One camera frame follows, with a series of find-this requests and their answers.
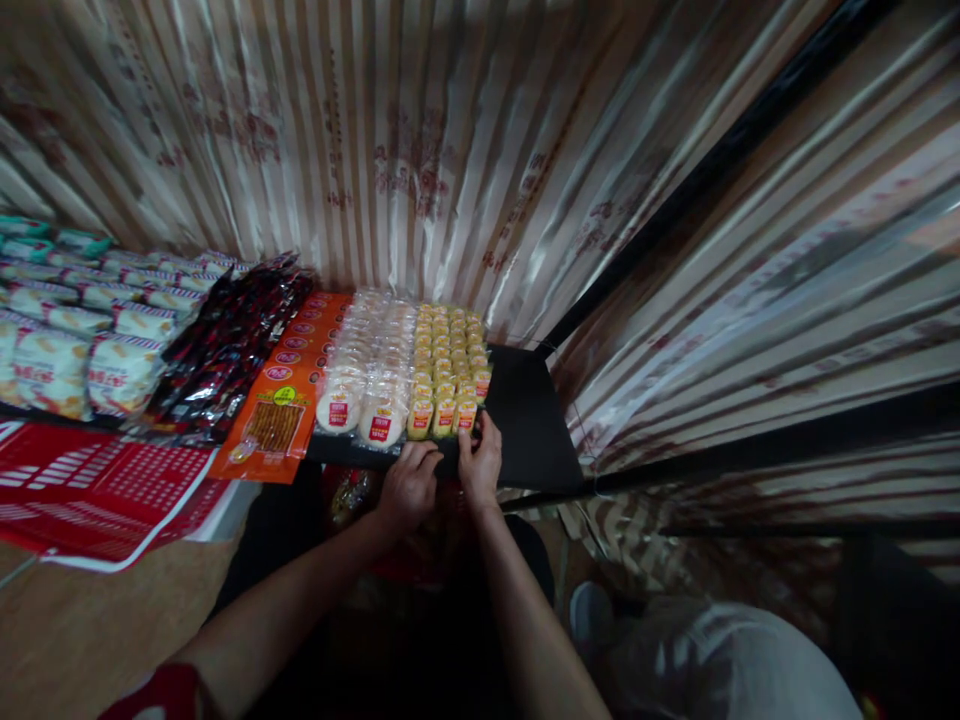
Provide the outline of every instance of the floor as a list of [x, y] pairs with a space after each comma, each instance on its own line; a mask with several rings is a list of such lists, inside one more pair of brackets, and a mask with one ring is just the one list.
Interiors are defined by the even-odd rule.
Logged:
[[[573, 588], [596, 579], [598, 568], [559, 520], [534, 525], [550, 554], [554, 606], [566, 624]], [[178, 542], [117, 575], [27, 567], [0, 587], [0, 717], [95, 717], [196, 632], [233, 550], [234, 543]], [[29, 559], [0, 543], [0, 578]], [[375, 624], [362, 624], [376, 632]], [[366, 645], [353, 641], [342, 646]]]

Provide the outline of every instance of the sneaker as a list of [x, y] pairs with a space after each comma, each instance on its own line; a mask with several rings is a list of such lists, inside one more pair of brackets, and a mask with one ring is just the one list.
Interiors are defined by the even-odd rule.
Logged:
[[579, 585], [570, 597], [570, 636], [588, 668], [600, 651], [613, 641], [613, 631], [610, 596], [595, 582]]

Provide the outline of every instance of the black tray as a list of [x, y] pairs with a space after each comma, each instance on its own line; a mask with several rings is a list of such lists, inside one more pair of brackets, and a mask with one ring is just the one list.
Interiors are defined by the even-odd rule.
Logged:
[[[560, 398], [547, 366], [529, 350], [490, 346], [493, 378], [487, 410], [503, 435], [500, 486], [573, 492], [583, 484], [577, 453], [563, 420]], [[440, 478], [456, 477], [456, 438], [439, 443]], [[386, 470], [394, 455], [367, 450], [350, 438], [315, 435], [307, 458], [348, 467]]]

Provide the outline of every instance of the stick snack package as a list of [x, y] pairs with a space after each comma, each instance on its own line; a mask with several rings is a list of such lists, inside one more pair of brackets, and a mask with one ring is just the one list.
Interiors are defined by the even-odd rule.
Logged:
[[349, 303], [349, 295], [307, 298], [254, 381], [210, 477], [293, 482], [313, 435], [317, 385], [332, 346], [321, 339], [336, 337]]

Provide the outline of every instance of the red label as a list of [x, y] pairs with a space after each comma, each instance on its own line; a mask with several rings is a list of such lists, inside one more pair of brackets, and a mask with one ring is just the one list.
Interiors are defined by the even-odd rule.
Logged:
[[330, 403], [330, 424], [334, 427], [343, 427], [347, 424], [346, 403]]
[[387, 431], [390, 429], [390, 418], [375, 417], [370, 425], [370, 439], [386, 442]]
[[293, 375], [293, 370], [274, 365], [272, 368], [267, 368], [264, 374], [271, 380], [286, 380]]

